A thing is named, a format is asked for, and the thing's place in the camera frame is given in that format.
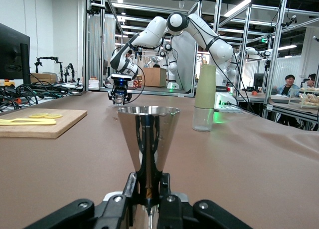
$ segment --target jigger rim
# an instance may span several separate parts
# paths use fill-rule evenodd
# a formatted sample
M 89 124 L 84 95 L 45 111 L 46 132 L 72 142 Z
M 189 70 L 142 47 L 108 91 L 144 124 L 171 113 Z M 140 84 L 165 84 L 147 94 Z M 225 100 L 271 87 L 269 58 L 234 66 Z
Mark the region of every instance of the jigger rim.
M 118 113 L 129 114 L 129 115 L 163 115 L 168 113 L 178 114 L 180 109 L 169 106 L 124 106 L 118 109 Z

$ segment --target black hair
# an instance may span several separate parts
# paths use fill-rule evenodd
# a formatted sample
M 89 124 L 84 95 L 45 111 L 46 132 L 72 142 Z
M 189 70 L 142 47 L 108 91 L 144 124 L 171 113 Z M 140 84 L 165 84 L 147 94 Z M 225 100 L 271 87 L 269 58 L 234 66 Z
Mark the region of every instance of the black hair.
M 286 79 L 289 79 L 289 78 L 293 78 L 293 79 L 295 80 L 294 75 L 288 75 L 288 76 L 286 76 L 286 77 L 285 77 L 285 80 L 286 80 Z
M 308 76 L 308 78 L 310 78 L 312 81 L 314 81 L 316 79 L 316 74 L 315 73 L 314 74 L 310 74 Z

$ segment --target computer monitor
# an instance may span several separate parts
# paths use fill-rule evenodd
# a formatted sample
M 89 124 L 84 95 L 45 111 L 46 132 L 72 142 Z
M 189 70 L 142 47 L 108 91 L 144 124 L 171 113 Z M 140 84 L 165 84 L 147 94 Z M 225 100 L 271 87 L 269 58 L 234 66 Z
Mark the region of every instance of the computer monitor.
M 30 84 L 30 37 L 0 23 L 0 79 Z
M 264 74 L 255 73 L 254 74 L 254 91 L 258 91 L 258 87 L 263 86 Z

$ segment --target denim jacket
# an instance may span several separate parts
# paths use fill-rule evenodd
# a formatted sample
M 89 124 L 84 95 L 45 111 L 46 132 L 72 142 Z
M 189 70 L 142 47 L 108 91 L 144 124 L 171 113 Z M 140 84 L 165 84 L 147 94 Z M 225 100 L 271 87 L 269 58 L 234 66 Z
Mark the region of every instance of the denim jacket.
M 280 95 L 281 95 L 282 92 L 284 91 L 285 86 L 286 86 L 286 84 L 284 84 L 283 86 L 280 86 L 279 88 L 277 88 L 277 94 L 280 94 Z M 294 90 L 295 90 L 295 89 L 299 89 L 299 86 L 293 84 L 293 85 L 290 87 L 287 96 L 290 96 L 291 89 L 294 89 Z M 292 97 L 297 97 L 298 94 L 299 94 L 299 91 L 294 91 L 294 95 L 293 95 Z

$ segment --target metal jigger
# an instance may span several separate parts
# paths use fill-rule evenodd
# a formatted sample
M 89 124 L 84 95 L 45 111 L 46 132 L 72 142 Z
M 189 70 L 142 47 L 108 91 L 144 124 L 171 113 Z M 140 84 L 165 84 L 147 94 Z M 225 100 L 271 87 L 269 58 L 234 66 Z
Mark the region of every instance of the metal jigger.
M 178 121 L 179 109 L 123 107 L 118 110 L 118 116 L 139 183 L 139 204 L 146 207 L 150 217 L 160 202 L 160 178 Z

